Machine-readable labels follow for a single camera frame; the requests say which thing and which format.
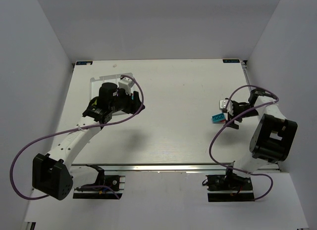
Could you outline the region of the large teal lego brick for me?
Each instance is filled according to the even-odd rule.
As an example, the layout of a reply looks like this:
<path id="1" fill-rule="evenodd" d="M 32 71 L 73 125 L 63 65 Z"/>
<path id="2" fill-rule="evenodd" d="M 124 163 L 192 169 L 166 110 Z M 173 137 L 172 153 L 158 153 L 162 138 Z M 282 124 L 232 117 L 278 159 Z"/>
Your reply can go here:
<path id="1" fill-rule="evenodd" d="M 223 119 L 226 119 L 226 117 L 223 113 L 219 113 L 219 114 L 213 115 L 211 117 L 211 120 L 214 124 L 221 123 L 221 120 L 223 120 Z"/>

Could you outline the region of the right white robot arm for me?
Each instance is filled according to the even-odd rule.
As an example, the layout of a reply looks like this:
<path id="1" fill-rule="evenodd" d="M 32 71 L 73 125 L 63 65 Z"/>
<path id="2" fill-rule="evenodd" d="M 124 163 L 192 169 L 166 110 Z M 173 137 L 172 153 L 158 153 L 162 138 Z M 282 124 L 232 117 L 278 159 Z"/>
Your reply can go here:
<path id="1" fill-rule="evenodd" d="M 227 115 L 226 124 L 250 108 L 255 109 L 238 117 L 236 121 L 241 123 L 244 118 L 259 117 L 249 151 L 231 164 L 232 169 L 226 170 L 226 181 L 244 183 L 257 169 L 287 158 L 298 125 L 280 112 L 276 100 L 276 95 L 262 88 L 254 88 L 247 102 L 236 102 L 229 98 L 219 102 L 220 110 Z"/>

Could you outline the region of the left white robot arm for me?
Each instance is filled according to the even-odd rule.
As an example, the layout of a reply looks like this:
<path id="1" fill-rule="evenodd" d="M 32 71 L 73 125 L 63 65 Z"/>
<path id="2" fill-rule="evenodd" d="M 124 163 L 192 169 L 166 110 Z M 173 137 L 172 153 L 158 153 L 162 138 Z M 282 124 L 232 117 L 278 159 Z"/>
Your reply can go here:
<path id="1" fill-rule="evenodd" d="M 100 189 L 105 186 L 105 171 L 97 165 L 73 168 L 80 151 L 109 125 L 114 113 L 122 111 L 135 116 L 143 109 L 142 91 L 131 91 L 136 84 L 132 77 L 121 77 L 117 84 L 106 82 L 99 88 L 83 112 L 74 130 L 47 154 L 37 154 L 32 164 L 33 188 L 63 200 L 72 189 Z"/>

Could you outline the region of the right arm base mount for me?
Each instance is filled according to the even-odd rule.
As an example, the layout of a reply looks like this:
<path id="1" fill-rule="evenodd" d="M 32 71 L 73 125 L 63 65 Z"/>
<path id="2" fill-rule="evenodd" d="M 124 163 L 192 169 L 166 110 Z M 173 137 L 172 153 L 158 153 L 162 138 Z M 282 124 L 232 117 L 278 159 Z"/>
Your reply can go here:
<path id="1" fill-rule="evenodd" d="M 207 187 L 208 202 L 255 201 L 251 178 L 240 177 L 231 169 L 223 175 L 207 175 L 202 186 Z"/>

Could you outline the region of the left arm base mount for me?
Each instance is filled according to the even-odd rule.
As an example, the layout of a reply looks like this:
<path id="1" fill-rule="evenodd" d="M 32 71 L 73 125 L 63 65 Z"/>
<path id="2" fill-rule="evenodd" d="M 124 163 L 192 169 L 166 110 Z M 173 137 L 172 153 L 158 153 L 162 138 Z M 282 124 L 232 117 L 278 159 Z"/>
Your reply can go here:
<path id="1" fill-rule="evenodd" d="M 73 166 L 74 199 L 120 199 L 125 188 L 125 176 L 106 172 L 97 165 Z"/>

